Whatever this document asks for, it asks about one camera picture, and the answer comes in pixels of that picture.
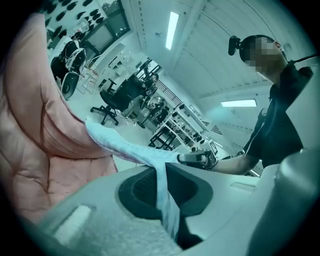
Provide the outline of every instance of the fluorescent light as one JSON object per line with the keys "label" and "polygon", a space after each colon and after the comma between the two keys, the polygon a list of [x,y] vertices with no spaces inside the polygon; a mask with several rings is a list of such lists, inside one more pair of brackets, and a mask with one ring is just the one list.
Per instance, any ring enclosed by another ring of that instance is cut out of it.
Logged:
{"label": "fluorescent light", "polygon": [[221,102],[223,107],[256,107],[256,101],[254,99],[236,100],[236,101],[223,101]]}
{"label": "fluorescent light", "polygon": [[215,141],[214,141],[214,143],[217,144],[218,146],[220,146],[221,148],[224,147],[224,146],[222,146],[221,144],[219,144],[218,142],[215,142]]}
{"label": "fluorescent light", "polygon": [[179,14],[176,14],[175,12],[170,13],[169,27],[168,27],[168,33],[166,35],[166,43],[165,43],[165,47],[167,47],[169,50],[171,50],[172,42],[174,40],[178,19],[179,19]]}

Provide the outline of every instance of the pink jacket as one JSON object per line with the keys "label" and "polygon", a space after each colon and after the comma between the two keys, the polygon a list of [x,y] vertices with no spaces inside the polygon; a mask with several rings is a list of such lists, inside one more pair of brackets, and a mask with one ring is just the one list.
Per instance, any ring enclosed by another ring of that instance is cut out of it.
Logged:
{"label": "pink jacket", "polygon": [[58,90],[44,15],[29,17],[2,67],[0,177],[18,213],[37,222],[59,201],[115,173],[116,167]]}

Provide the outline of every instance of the white towel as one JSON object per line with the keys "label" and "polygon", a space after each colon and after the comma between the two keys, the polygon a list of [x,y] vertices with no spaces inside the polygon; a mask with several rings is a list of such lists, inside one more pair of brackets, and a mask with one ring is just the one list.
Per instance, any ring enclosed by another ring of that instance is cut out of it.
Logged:
{"label": "white towel", "polygon": [[130,143],[122,138],[116,130],[95,123],[91,118],[86,119],[85,127],[90,137],[98,145],[112,152],[115,156],[155,168],[157,182],[156,208],[162,212],[164,229],[176,240],[180,222],[180,209],[168,191],[165,163],[178,163],[178,153]]}

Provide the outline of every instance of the black headband camera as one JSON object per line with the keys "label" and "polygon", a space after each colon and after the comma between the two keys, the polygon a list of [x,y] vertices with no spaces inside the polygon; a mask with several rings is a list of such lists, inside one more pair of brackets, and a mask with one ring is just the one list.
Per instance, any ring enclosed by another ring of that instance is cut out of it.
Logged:
{"label": "black headband camera", "polygon": [[[235,35],[231,36],[229,39],[229,48],[228,48],[228,54],[230,56],[235,55],[237,49],[239,50],[239,55],[240,58],[243,62],[246,62],[246,60],[248,60],[250,58],[249,54],[250,54],[250,47],[252,42],[255,41],[255,39],[257,38],[266,38],[268,39],[270,42],[275,42],[274,39],[272,39],[271,37],[267,36],[267,35],[263,35],[263,34],[257,34],[257,35],[250,35],[248,37],[246,37],[245,39],[243,39],[243,41],[241,41],[240,38],[236,37]],[[318,57],[319,53],[315,53],[313,55],[295,60],[295,61],[290,61],[292,64],[297,63],[297,62],[303,62],[305,60],[314,58],[314,57]]]}

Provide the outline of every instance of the office chair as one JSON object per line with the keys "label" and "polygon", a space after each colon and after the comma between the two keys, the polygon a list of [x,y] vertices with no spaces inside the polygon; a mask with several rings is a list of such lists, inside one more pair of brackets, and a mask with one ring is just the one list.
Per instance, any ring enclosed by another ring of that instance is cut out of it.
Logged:
{"label": "office chair", "polygon": [[93,112],[94,110],[98,110],[98,111],[103,112],[105,114],[104,118],[101,122],[102,125],[105,124],[105,120],[106,120],[107,116],[110,116],[115,121],[115,125],[117,126],[119,124],[119,122],[116,119],[116,116],[117,116],[116,110],[123,111],[126,109],[126,107],[123,104],[118,103],[120,101],[115,102],[114,100],[112,100],[110,94],[108,94],[105,90],[100,91],[100,96],[103,99],[103,101],[107,104],[107,106],[106,107],[104,107],[104,106],[92,107],[90,109],[90,112]]}

